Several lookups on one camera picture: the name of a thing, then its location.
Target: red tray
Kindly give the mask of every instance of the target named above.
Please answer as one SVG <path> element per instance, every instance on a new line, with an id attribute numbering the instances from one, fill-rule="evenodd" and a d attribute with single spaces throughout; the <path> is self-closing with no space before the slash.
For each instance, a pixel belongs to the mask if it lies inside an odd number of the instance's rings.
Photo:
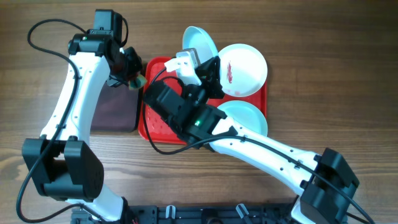
<path id="1" fill-rule="evenodd" d="M 148 82 L 144 86 L 144 92 L 149 86 L 150 81 L 153 77 L 158 74 L 163 68 L 164 63 L 170 60 L 170 57 L 156 57 L 152 59 L 147 66 L 146 78 Z M 175 72 L 164 72 L 160 75 L 158 80 L 166 76 L 177 76 Z M 166 84 L 175 90 L 178 94 L 181 93 L 181 87 L 178 85 L 177 81 L 174 79 L 165 80 Z M 225 94 L 222 100 L 209 100 L 208 104 L 215 107 L 221 105 L 224 102 L 231 100 L 241 100 L 253 104 L 261 110 L 265 117 L 267 117 L 267 82 L 262 86 L 262 88 L 255 94 L 247 97 L 233 97 Z M 160 116 L 155 113 L 150 107 L 146 106 L 145 116 L 147 119 L 147 125 L 149 134 L 154 142 L 162 143 L 172 143 L 172 144 L 185 144 L 185 142 L 179 140 L 177 135 L 167 126 L 166 123 L 162 121 Z M 138 133 L 145 139 L 148 140 L 148 136 L 145 132 L 144 122 L 142 121 L 142 113 L 139 116 Z"/>

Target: red plastic tray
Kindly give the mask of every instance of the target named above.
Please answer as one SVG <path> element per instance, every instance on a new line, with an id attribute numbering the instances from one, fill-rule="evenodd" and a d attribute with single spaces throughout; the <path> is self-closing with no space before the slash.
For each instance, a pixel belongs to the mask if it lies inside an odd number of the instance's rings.
<path id="1" fill-rule="evenodd" d="M 146 78 L 148 82 L 144 86 L 144 92 L 149 86 L 150 81 L 152 81 L 153 77 L 158 74 L 163 68 L 164 63 L 170 60 L 170 57 L 156 57 L 152 59 L 147 66 Z M 166 76 L 177 76 L 175 72 L 164 72 L 160 75 L 158 80 L 162 77 Z M 170 86 L 173 90 L 175 90 L 178 94 L 181 93 L 181 87 L 178 85 L 177 81 L 174 79 L 165 80 L 166 84 Z M 208 104 L 213 105 L 215 107 L 221 105 L 224 102 L 231 100 L 242 100 L 248 103 L 253 104 L 257 108 L 261 110 L 265 117 L 267 117 L 267 82 L 262 86 L 262 88 L 257 91 L 255 94 L 247 96 L 247 97 L 233 97 L 225 94 L 222 100 L 209 100 Z M 160 116 L 155 113 L 150 107 L 146 106 L 145 116 L 147 119 L 147 125 L 149 134 L 154 142 L 162 142 L 162 143 L 172 143 L 172 144 L 185 144 L 185 142 L 179 140 L 177 135 L 173 133 L 173 131 L 167 126 L 166 123 L 162 121 Z M 145 139 L 148 140 L 147 134 L 145 132 L 144 123 L 142 121 L 142 113 L 140 113 L 139 124 L 138 124 L 138 133 Z"/>

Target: white plastic part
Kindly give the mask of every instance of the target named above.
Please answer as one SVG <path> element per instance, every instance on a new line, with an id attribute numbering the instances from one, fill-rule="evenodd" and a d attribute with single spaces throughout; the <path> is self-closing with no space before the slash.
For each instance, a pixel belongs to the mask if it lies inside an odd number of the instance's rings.
<path id="1" fill-rule="evenodd" d="M 78 52 L 69 57 L 79 69 L 79 80 L 75 100 L 66 119 L 66 127 L 58 135 L 58 140 L 67 140 L 69 136 L 76 136 L 90 145 L 90 128 L 95 107 L 104 82 L 109 77 L 109 65 L 105 57 L 97 57 L 94 53 Z M 50 121 L 44 127 L 40 135 L 46 134 L 51 139 L 57 129 L 63 112 L 67 107 L 72 93 L 74 79 L 72 66 L 68 67 L 68 74 L 63 85 L 60 98 Z"/>
<path id="2" fill-rule="evenodd" d="M 227 132 L 229 127 L 233 126 L 238 131 L 238 136 L 246 136 L 247 138 L 257 140 L 274 149 L 290 156 L 296 161 L 302 161 L 310 169 L 315 169 L 317 162 L 313 160 L 316 153 L 303 151 L 290 146 L 286 146 L 273 139 L 262 136 L 254 131 L 245 128 L 232 117 L 221 119 L 213 130 L 214 135 Z M 291 188 L 297 195 L 302 195 L 304 189 L 300 187 L 301 181 L 308 181 L 311 174 L 301 168 L 295 167 L 287 159 L 265 149 L 257 144 L 238 139 L 221 139 L 210 143 L 210 146 L 217 152 L 227 154 L 241 159 L 264 172 L 274 176 Z"/>
<path id="3" fill-rule="evenodd" d="M 218 55 L 218 50 L 208 33 L 199 27 L 190 26 L 182 37 L 182 49 L 196 49 L 200 63 Z"/>
<path id="4" fill-rule="evenodd" d="M 301 197 L 299 197 L 297 199 L 296 203 L 294 204 L 290 215 L 292 216 L 292 218 L 294 220 L 298 221 L 299 223 L 315 224 L 315 222 L 311 221 L 309 218 L 307 218 L 305 215 L 303 215 L 303 213 L 301 213 L 300 198 Z"/>
<path id="5" fill-rule="evenodd" d="M 106 185 L 102 186 L 101 193 L 93 202 L 85 202 L 80 199 L 68 199 L 67 202 L 85 204 L 108 222 L 120 220 L 123 211 L 123 199 Z"/>
<path id="6" fill-rule="evenodd" d="M 267 136 L 268 125 L 263 113 L 251 103 L 241 100 L 231 100 L 217 107 L 231 116 L 235 121 L 241 123 L 248 129 Z"/>
<path id="7" fill-rule="evenodd" d="M 261 89 L 267 79 L 267 63 L 257 49 L 233 44 L 220 51 L 220 83 L 224 93 L 245 97 Z"/>
<path id="8" fill-rule="evenodd" d="M 201 81 L 195 73 L 195 68 L 200 64 L 196 60 L 196 56 L 191 50 L 183 50 L 176 54 L 177 58 L 173 58 L 165 62 L 167 72 L 175 70 L 177 77 L 181 79 L 184 84 L 201 85 Z"/>

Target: red stain on plate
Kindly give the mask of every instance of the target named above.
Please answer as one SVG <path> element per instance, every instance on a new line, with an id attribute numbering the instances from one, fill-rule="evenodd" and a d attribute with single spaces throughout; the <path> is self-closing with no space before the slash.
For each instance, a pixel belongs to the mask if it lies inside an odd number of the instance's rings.
<path id="1" fill-rule="evenodd" d="M 227 73 L 226 73 L 226 77 L 229 81 L 229 83 L 232 83 L 232 66 L 231 66 L 231 61 L 228 62 L 228 66 L 227 68 Z"/>

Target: table surface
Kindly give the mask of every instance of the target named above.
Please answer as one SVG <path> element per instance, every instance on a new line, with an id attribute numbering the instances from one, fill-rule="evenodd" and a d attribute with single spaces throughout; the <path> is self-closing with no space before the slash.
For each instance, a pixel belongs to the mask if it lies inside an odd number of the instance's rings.
<path id="1" fill-rule="evenodd" d="M 396 2 L 0 2 L 0 223 L 21 223 L 15 213 L 27 174 L 21 146 L 49 120 L 67 72 L 65 61 L 29 47 L 27 31 L 49 18 L 89 29 L 95 9 L 114 9 L 127 19 L 127 46 L 146 62 L 175 55 L 188 26 L 207 30 L 218 49 L 235 43 L 257 48 L 269 66 L 269 137 L 317 153 L 325 147 L 341 152 L 361 181 L 354 199 L 377 222 L 398 220 Z M 46 24 L 33 41 L 67 54 L 77 32 Z M 137 131 L 95 132 L 90 141 L 104 164 L 105 184 L 131 205 L 260 204 L 295 197 L 270 175 L 206 149 L 161 156 Z M 23 202 L 28 217 L 63 206 L 29 184 Z M 69 223 L 69 216 L 48 223 Z"/>

